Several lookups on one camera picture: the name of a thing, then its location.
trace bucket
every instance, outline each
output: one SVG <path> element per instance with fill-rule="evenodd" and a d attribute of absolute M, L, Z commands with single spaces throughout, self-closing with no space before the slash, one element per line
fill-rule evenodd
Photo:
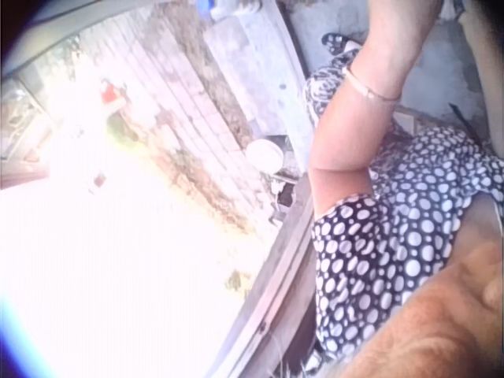
<path fill-rule="evenodd" d="M 286 136 L 266 136 L 249 144 L 245 156 L 258 171 L 274 175 L 284 167 L 286 148 Z"/>

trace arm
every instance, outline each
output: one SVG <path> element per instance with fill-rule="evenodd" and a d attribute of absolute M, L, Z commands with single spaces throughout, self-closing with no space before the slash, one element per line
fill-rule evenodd
<path fill-rule="evenodd" d="M 353 74 L 375 93 L 397 98 L 440 6 L 439 0 L 370 0 L 369 37 Z M 317 127 L 309 163 L 316 217 L 348 195 L 372 193 L 368 167 L 393 111 L 348 80 L 336 92 Z"/>

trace dirt ground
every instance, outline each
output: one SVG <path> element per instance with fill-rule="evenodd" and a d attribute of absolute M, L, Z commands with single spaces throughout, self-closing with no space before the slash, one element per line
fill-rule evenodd
<path fill-rule="evenodd" d="M 246 148 L 252 142 L 250 127 L 235 95 L 203 39 L 203 33 L 213 25 L 213 22 L 210 19 L 200 18 L 195 6 L 188 5 L 186 2 L 170 2 L 159 5 L 159 7 L 169 19 L 171 32 L 198 73 L 214 104 L 228 123 L 238 144 L 243 149 Z"/>

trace hand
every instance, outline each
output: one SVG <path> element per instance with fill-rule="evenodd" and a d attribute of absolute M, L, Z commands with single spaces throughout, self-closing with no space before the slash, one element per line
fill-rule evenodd
<path fill-rule="evenodd" d="M 415 62 L 443 0 L 369 0 L 368 44 Z"/>

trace white polka dot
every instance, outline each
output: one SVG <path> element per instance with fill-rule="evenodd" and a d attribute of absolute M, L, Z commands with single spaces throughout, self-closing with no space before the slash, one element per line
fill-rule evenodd
<path fill-rule="evenodd" d="M 378 320 L 378 310 L 377 309 L 372 309 L 369 311 L 368 316 L 366 317 L 366 320 L 368 323 L 374 323 L 375 321 Z"/>
<path fill-rule="evenodd" d="M 329 300 L 325 297 L 321 298 L 321 302 L 319 307 L 321 308 L 322 311 L 325 311 L 329 306 Z"/>
<path fill-rule="evenodd" d="M 445 202 L 443 202 L 443 204 L 441 205 L 441 209 L 443 209 L 443 211 L 450 211 L 451 208 L 453 207 L 453 202 L 450 200 L 450 199 L 447 199 Z"/>
<path fill-rule="evenodd" d="M 417 260 L 410 260 L 406 263 L 406 274 L 410 277 L 418 276 L 420 268 L 420 263 Z"/>
<path fill-rule="evenodd" d="M 428 280 L 429 277 L 422 277 L 418 280 L 418 285 L 419 286 L 422 286 L 423 284 L 425 284 L 425 281 Z"/>
<path fill-rule="evenodd" d="M 400 246 L 397 249 L 395 258 L 397 258 L 399 261 L 405 261 L 407 257 L 408 257 L 408 250 L 406 249 L 405 246 Z"/>
<path fill-rule="evenodd" d="M 450 189 L 450 186 L 447 183 L 442 183 L 438 186 L 439 193 L 444 194 L 447 193 Z"/>
<path fill-rule="evenodd" d="M 384 290 L 385 288 L 385 282 L 383 280 L 376 280 L 375 283 L 372 285 L 372 292 L 375 293 L 376 295 L 380 295 L 380 293 Z"/>
<path fill-rule="evenodd" d="M 347 344 L 346 346 L 343 347 L 343 353 L 346 356 L 350 356 L 355 350 L 355 345 L 353 344 Z"/>
<path fill-rule="evenodd" d="M 343 218 L 348 218 L 351 217 L 351 215 L 354 213 L 351 207 L 348 206 L 343 206 L 340 210 L 341 216 Z"/>
<path fill-rule="evenodd" d="M 361 261 L 359 262 L 359 265 L 357 265 L 357 273 L 362 276 L 365 274 L 369 269 L 369 263 L 367 261 Z"/>
<path fill-rule="evenodd" d="M 337 301 L 337 298 L 333 298 L 331 299 L 331 301 L 329 301 L 329 308 L 334 311 L 334 308 L 336 307 L 336 304 L 338 303 Z"/>
<path fill-rule="evenodd" d="M 447 220 L 443 224 L 443 232 L 447 235 L 451 233 L 451 220 Z"/>
<path fill-rule="evenodd" d="M 361 300 L 359 301 L 359 307 L 361 309 L 367 309 L 371 304 L 371 297 L 367 294 L 361 296 Z"/>
<path fill-rule="evenodd" d="M 406 195 L 402 192 L 398 193 L 396 196 L 395 196 L 395 200 L 397 202 L 404 202 L 406 200 Z"/>
<path fill-rule="evenodd" d="M 378 262 L 378 264 L 380 264 L 381 266 L 385 266 L 390 259 L 391 255 L 388 254 L 388 252 L 385 252 L 384 255 L 381 257 L 380 261 Z"/>
<path fill-rule="evenodd" d="M 422 227 L 422 230 L 424 232 L 429 232 L 430 233 L 430 232 L 434 231 L 434 224 L 431 221 L 429 221 L 429 220 L 424 220 L 422 222 L 422 226 L 421 227 Z"/>
<path fill-rule="evenodd" d="M 431 208 L 431 203 L 429 200 L 423 198 L 420 200 L 420 207 L 424 210 L 429 210 Z"/>
<path fill-rule="evenodd" d="M 342 291 L 342 293 L 338 297 L 338 303 L 345 302 L 348 298 L 348 289 Z"/>
<path fill-rule="evenodd" d="M 404 235 L 406 233 L 406 231 L 408 230 L 408 224 L 405 223 L 401 226 L 401 228 L 399 229 L 399 234 L 401 235 Z"/>
<path fill-rule="evenodd" d="M 458 231 L 458 229 L 459 229 L 459 228 L 460 228 L 460 219 L 455 218 L 455 220 L 454 220 L 454 224 L 453 224 L 453 226 L 452 226 L 451 230 L 452 230 L 453 232 L 456 232 L 456 231 Z"/>
<path fill-rule="evenodd" d="M 352 292 L 351 294 L 352 295 L 356 295 L 356 294 L 359 294 L 361 291 L 364 290 L 364 282 L 362 282 L 361 280 L 357 281 L 354 285 L 354 287 L 352 287 Z"/>
<path fill-rule="evenodd" d="M 376 205 L 376 201 L 372 200 L 371 198 L 365 198 L 364 203 L 366 206 L 373 207 Z"/>
<path fill-rule="evenodd" d="M 361 228 L 361 224 L 356 223 L 352 227 L 349 228 L 348 233 L 350 235 L 355 235 L 357 233 L 357 231 L 359 231 L 359 228 Z"/>
<path fill-rule="evenodd" d="M 329 240 L 328 245 L 325 247 L 325 251 L 328 254 L 334 254 L 338 250 L 338 242 L 335 240 Z"/>
<path fill-rule="evenodd" d="M 322 285 L 324 285 L 324 277 L 318 276 L 317 277 L 317 290 L 320 290 L 322 288 Z"/>
<path fill-rule="evenodd" d="M 338 223 L 336 226 L 334 226 L 334 229 L 332 230 L 334 235 L 341 235 L 345 232 L 345 224 L 344 223 Z"/>
<path fill-rule="evenodd" d="M 383 252 L 385 252 L 386 248 L 387 248 L 387 240 L 382 240 L 378 245 L 378 252 L 382 254 Z"/>
<path fill-rule="evenodd" d="M 371 324 L 368 324 L 366 325 L 366 327 L 364 328 L 364 331 L 362 331 L 362 337 L 364 337 L 364 339 L 369 339 L 373 334 L 375 333 L 375 328 L 371 325 Z"/>
<path fill-rule="evenodd" d="M 358 240 L 355 243 L 355 250 L 358 252 L 359 250 L 361 250 L 362 248 L 364 248 L 364 246 L 365 246 L 365 240 L 364 239 L 360 239 L 360 240 Z"/>
<path fill-rule="evenodd" d="M 451 244 L 447 243 L 446 246 L 443 248 L 443 257 L 448 258 L 450 256 L 451 252 Z"/>
<path fill-rule="evenodd" d="M 352 271 L 354 268 L 357 266 L 357 263 L 359 262 L 357 256 L 353 256 L 350 261 L 348 261 L 348 266 L 346 267 L 346 270 Z"/>
<path fill-rule="evenodd" d="M 329 269 L 329 264 L 331 264 L 331 261 L 328 258 L 325 258 L 321 262 L 321 271 L 322 272 L 327 272 Z"/>
<path fill-rule="evenodd" d="M 391 265 L 387 269 L 387 277 L 390 279 L 395 275 L 395 265 Z"/>
<path fill-rule="evenodd" d="M 434 259 L 434 248 L 432 246 L 425 246 L 422 249 L 422 258 L 426 261 L 432 261 Z"/>
<path fill-rule="evenodd" d="M 415 202 L 418 198 L 417 193 L 413 193 L 411 196 L 408 197 L 408 202 Z"/>
<path fill-rule="evenodd" d="M 394 307 L 392 307 L 392 309 L 391 309 L 391 317 L 393 317 L 400 310 L 401 310 L 401 306 L 394 306 Z"/>
<path fill-rule="evenodd" d="M 401 276 L 397 276 L 394 283 L 394 290 L 401 291 L 403 287 L 404 287 L 404 278 L 402 278 Z"/>
<path fill-rule="evenodd" d="M 313 247 L 315 248 L 315 251 L 322 252 L 324 250 L 324 241 L 316 240 L 315 242 L 313 242 Z"/>
<path fill-rule="evenodd" d="M 333 339 L 329 339 L 326 343 L 325 346 L 328 348 L 330 352 L 336 352 L 338 350 L 338 345 L 336 344 L 336 341 Z"/>
<path fill-rule="evenodd" d="M 469 205 L 471 205 L 471 201 L 472 201 L 472 200 L 473 200 L 473 199 L 472 199 L 471 197 L 466 198 L 466 199 L 464 200 L 464 203 L 462 204 L 462 207 L 463 207 L 464 209 L 468 208 L 468 207 L 469 207 Z"/>
<path fill-rule="evenodd" d="M 410 232 L 408 235 L 408 243 L 411 246 L 420 246 L 422 238 L 418 232 Z"/>
<path fill-rule="evenodd" d="M 372 222 L 367 223 L 366 226 L 362 229 L 362 232 L 369 232 L 372 228 Z"/>
<path fill-rule="evenodd" d="M 441 270 L 442 267 L 443 267 L 443 263 L 442 262 L 436 262 L 434 264 L 434 267 L 432 268 L 432 272 L 433 273 L 438 273 Z"/>
<path fill-rule="evenodd" d="M 435 191 L 431 191 L 431 193 L 429 194 L 429 197 L 431 198 L 432 201 L 434 202 L 438 202 L 441 198 L 439 197 L 439 195 L 435 192 Z"/>
<path fill-rule="evenodd" d="M 343 267 L 343 260 L 339 259 L 332 263 L 332 271 L 338 273 Z"/>
<path fill-rule="evenodd" d="M 396 251 L 399 248 L 399 240 L 395 236 L 392 236 L 389 244 L 391 246 L 391 249 L 394 251 Z"/>
<path fill-rule="evenodd" d="M 391 306 L 391 303 L 392 303 L 392 294 L 386 291 L 381 296 L 380 306 L 382 309 L 388 309 Z"/>
<path fill-rule="evenodd" d="M 502 194 L 502 192 L 498 191 L 497 189 L 492 189 L 491 195 L 493 195 L 494 198 L 499 202 L 501 202 L 504 199 L 504 195 Z"/>
<path fill-rule="evenodd" d="M 439 235 L 436 235 L 435 239 L 434 239 L 434 243 L 435 243 L 435 248 L 437 250 L 441 249 L 441 247 L 443 246 L 443 238 Z"/>
<path fill-rule="evenodd" d="M 368 210 L 361 210 L 357 214 L 357 219 L 362 221 L 364 219 L 368 219 L 369 215 L 371 215 L 371 213 Z"/>
<path fill-rule="evenodd" d="M 334 281 L 334 278 L 331 278 L 325 284 L 325 292 L 332 293 L 334 291 L 335 287 L 336 287 L 336 281 Z"/>
<path fill-rule="evenodd" d="M 365 250 L 362 251 L 363 255 L 370 254 L 375 248 L 375 242 L 372 240 L 369 241 L 368 246 L 365 248 Z"/>
<path fill-rule="evenodd" d="M 404 305 L 408 299 L 410 299 L 411 291 L 405 291 L 402 293 L 402 304 Z"/>
<path fill-rule="evenodd" d="M 351 249 L 352 249 L 352 243 L 349 242 L 348 240 L 343 240 L 339 244 L 339 252 L 341 252 L 342 254 L 350 252 Z"/>
<path fill-rule="evenodd" d="M 410 207 L 408 205 L 402 204 L 399 207 L 399 211 L 402 215 L 408 215 L 410 213 Z"/>
<path fill-rule="evenodd" d="M 343 315 L 345 315 L 345 309 L 343 307 L 339 307 L 334 312 L 334 318 L 336 319 L 336 321 L 341 321 L 343 319 Z"/>
<path fill-rule="evenodd" d="M 434 217 L 434 221 L 441 223 L 443 221 L 443 215 L 439 211 L 435 211 L 432 213 L 432 216 Z"/>
<path fill-rule="evenodd" d="M 336 287 L 336 290 L 337 291 L 341 291 L 343 290 L 345 287 L 347 287 L 347 284 L 348 284 L 348 278 L 346 276 L 344 276 L 339 282 L 338 282 L 338 286 Z"/>
<path fill-rule="evenodd" d="M 384 234 L 388 235 L 388 233 L 390 232 L 390 230 L 391 230 L 391 224 L 388 223 L 388 222 L 385 222 L 384 223 Z"/>
<path fill-rule="evenodd" d="M 327 235 L 331 231 L 331 225 L 329 223 L 324 223 L 321 231 L 322 231 L 322 235 Z"/>
<path fill-rule="evenodd" d="M 340 323 L 337 323 L 333 328 L 330 330 L 331 335 L 338 337 L 341 335 L 341 332 L 343 332 L 343 326 Z"/>
<path fill-rule="evenodd" d="M 408 214 L 409 219 L 413 219 L 414 221 L 420 218 L 420 210 L 419 209 L 411 209 Z"/>
<path fill-rule="evenodd" d="M 357 327 L 352 325 L 345 332 L 345 337 L 347 340 L 352 340 L 358 333 Z"/>

